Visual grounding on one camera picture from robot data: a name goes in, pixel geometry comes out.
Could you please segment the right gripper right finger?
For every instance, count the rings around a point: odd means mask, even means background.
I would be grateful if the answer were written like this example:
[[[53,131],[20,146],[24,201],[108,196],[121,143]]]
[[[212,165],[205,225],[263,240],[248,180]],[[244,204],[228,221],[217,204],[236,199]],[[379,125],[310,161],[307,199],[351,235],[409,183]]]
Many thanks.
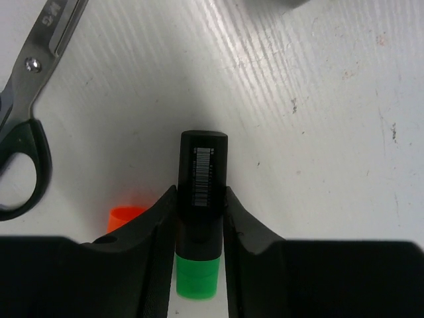
[[[226,192],[230,317],[422,317],[423,250],[387,240],[288,240]]]

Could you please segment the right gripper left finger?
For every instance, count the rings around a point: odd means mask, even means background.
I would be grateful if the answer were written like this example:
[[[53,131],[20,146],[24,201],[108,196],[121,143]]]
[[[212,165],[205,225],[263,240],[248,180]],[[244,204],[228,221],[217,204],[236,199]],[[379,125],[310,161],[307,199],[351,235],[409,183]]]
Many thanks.
[[[1,316],[167,316],[176,199],[172,186],[150,209],[93,242],[1,237]]]

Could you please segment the orange highlighter marker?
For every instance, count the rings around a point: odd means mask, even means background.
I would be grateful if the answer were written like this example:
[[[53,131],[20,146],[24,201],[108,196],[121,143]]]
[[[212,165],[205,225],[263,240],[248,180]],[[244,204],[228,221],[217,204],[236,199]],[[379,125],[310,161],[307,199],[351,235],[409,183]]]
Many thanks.
[[[109,212],[107,233],[111,233],[122,227],[123,225],[142,215],[146,210],[146,207],[139,206],[118,206],[112,208],[112,210]]]

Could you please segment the green highlighter marker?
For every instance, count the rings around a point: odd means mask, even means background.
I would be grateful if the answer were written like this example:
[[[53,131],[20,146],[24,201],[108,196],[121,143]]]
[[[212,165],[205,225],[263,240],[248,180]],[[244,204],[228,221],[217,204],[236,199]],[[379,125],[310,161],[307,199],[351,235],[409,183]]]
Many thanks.
[[[223,246],[228,136],[190,130],[181,134],[178,172],[176,291],[203,301],[217,292]]]

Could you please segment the black handled scissors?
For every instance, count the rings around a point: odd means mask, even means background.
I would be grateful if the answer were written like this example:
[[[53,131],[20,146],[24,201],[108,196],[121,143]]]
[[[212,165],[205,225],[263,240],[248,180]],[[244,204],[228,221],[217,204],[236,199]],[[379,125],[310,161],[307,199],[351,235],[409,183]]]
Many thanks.
[[[30,211],[46,193],[52,159],[42,123],[32,107],[80,21],[87,1],[47,1],[30,30],[1,92],[1,169],[18,153],[34,164],[36,182],[31,196],[20,206],[1,207],[1,220]]]

